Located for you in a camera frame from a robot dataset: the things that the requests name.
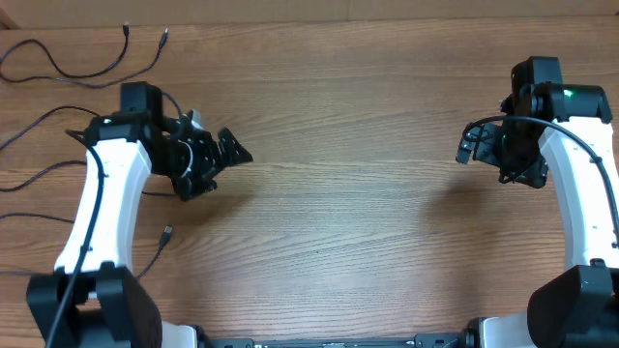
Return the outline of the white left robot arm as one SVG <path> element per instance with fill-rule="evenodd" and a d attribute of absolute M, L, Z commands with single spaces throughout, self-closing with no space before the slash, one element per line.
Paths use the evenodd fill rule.
<path fill-rule="evenodd" d="M 251 154 L 232 132 L 216 136 L 192 110 L 164 115 L 166 94 L 147 82 L 121 86 L 120 109 L 71 136 L 86 149 L 86 180 L 72 233 L 49 275 L 30 278 L 26 301 L 48 347 L 208 347 L 199 326 L 163 321 L 133 272 L 133 235 L 151 175 L 182 201 L 216 189 L 225 168 Z"/>

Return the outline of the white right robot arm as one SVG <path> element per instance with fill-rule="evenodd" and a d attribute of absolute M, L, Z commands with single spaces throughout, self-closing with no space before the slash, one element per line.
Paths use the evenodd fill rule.
<path fill-rule="evenodd" d="M 555 57 L 511 71 L 501 113 L 468 124 L 456 160 L 498 168 L 499 182 L 553 181 L 565 233 L 565 271 L 525 311 L 477 318 L 459 347 L 615 347 L 618 344 L 618 171 L 602 87 L 566 84 Z"/>

